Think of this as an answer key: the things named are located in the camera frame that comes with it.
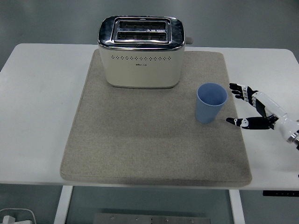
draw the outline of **black fingertip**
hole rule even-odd
[[[240,95],[235,95],[235,97],[236,97],[237,99],[242,99],[242,100],[244,100],[244,97],[242,97],[242,96],[240,96]]]
[[[229,84],[229,88],[230,88],[231,90],[236,90],[237,87],[238,87],[238,85],[237,85],[236,83],[230,83],[230,84]]]
[[[228,122],[228,123],[231,123],[231,124],[235,124],[235,119],[234,118],[226,118],[226,121]]]
[[[232,90],[232,93],[233,94],[241,94],[240,91],[238,91],[238,90]]]

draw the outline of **power strip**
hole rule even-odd
[[[1,224],[32,224],[32,221],[25,220],[25,221],[19,221],[15,222],[15,218],[12,216],[4,216],[3,222]]]

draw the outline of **metal plate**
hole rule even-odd
[[[96,213],[93,224],[210,224],[209,218]]]

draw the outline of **toaster slot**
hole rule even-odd
[[[118,41],[161,41],[167,42],[166,33],[162,32],[118,32]]]
[[[119,28],[166,29],[164,21],[120,21]]]

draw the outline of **toaster vent hole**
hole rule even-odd
[[[121,59],[121,60],[136,60],[136,61],[142,61],[142,60],[149,60],[149,61],[169,61],[171,60],[171,57],[129,57],[129,56],[114,56],[114,55],[111,55],[111,58],[112,59]]]

